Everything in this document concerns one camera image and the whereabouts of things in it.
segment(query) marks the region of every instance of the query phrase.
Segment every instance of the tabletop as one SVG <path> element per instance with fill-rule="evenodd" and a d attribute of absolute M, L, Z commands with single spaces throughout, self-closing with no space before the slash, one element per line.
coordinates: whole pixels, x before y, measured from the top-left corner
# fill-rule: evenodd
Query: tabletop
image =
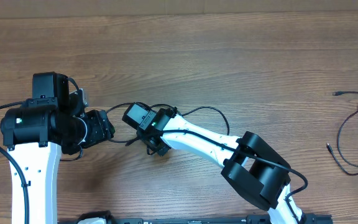
<path fill-rule="evenodd" d="M 358 91 L 358 11 L 0 20 L 0 105 L 30 98 L 32 75 L 50 71 L 73 77 L 89 93 L 90 109 L 133 101 L 182 112 L 216 107 L 231 134 L 258 134 L 308 178 L 294 196 L 304 212 L 358 222 L 358 176 L 341 172 L 325 148 L 336 146 L 339 126 L 358 105 L 358 95 L 332 95 Z M 124 110 L 109 113 L 115 139 L 135 136 L 121 121 Z M 226 132 L 214 111 L 187 119 Z M 358 164 L 358 115 L 345 125 L 341 146 Z M 181 150 L 148 156 L 141 142 L 103 142 L 60 163 L 58 218 L 98 210 L 117 218 L 265 213 L 220 171 Z M 292 189 L 302 185 L 290 176 Z M 11 187 L 0 155 L 0 223 L 11 222 Z"/>

